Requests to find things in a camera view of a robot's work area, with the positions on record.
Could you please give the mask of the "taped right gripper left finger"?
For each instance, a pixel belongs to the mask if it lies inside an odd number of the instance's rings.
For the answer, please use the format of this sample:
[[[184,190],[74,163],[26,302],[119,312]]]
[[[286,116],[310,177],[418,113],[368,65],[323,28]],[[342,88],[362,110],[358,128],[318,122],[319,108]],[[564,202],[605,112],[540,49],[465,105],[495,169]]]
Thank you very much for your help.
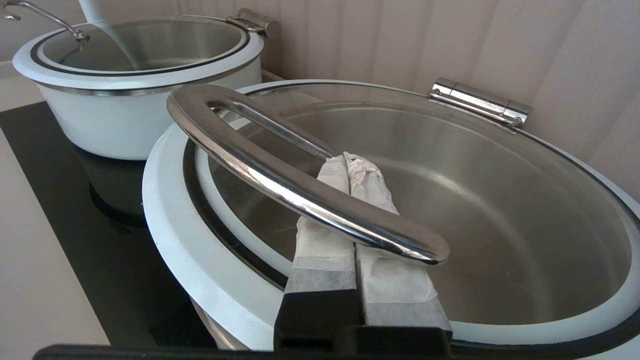
[[[333,349],[343,330],[362,323],[355,245],[334,228],[297,221],[292,269],[274,324],[274,349]]]

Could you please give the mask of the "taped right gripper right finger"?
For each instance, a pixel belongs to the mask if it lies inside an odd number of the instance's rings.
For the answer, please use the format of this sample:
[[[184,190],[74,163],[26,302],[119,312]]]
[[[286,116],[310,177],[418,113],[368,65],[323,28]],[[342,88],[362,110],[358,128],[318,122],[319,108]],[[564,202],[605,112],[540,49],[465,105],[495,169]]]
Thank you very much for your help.
[[[391,214],[399,213],[373,162],[348,152],[345,162],[351,196]],[[355,260],[366,325],[453,330],[424,266],[361,244],[356,246]]]

